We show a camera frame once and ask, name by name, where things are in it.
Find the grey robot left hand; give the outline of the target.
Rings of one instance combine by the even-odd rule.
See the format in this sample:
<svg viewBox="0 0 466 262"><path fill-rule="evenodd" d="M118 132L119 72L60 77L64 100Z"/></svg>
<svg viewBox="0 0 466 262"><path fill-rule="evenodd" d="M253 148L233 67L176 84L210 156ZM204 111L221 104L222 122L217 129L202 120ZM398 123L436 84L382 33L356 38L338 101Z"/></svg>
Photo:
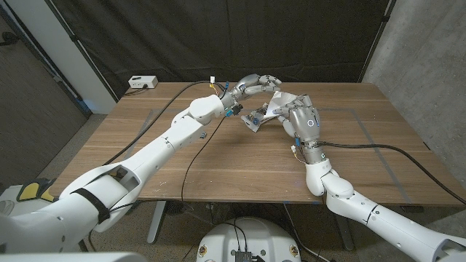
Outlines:
<svg viewBox="0 0 466 262"><path fill-rule="evenodd" d="M282 82L275 76L251 74L243 77L230 90L227 90L221 102L224 108L232 108L241 100L247 100L253 95L280 91L281 84Z"/></svg>

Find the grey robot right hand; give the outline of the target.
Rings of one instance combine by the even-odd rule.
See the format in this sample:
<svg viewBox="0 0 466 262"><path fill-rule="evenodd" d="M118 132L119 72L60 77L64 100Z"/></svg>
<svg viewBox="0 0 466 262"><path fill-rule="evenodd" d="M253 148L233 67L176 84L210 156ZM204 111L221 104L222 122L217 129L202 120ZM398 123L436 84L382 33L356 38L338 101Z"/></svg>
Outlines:
<svg viewBox="0 0 466 262"><path fill-rule="evenodd" d="M284 130L298 140L307 164L326 160L323 149L317 145L320 138L320 115L308 95L276 92L270 100L267 113L276 116Z"/></svg>

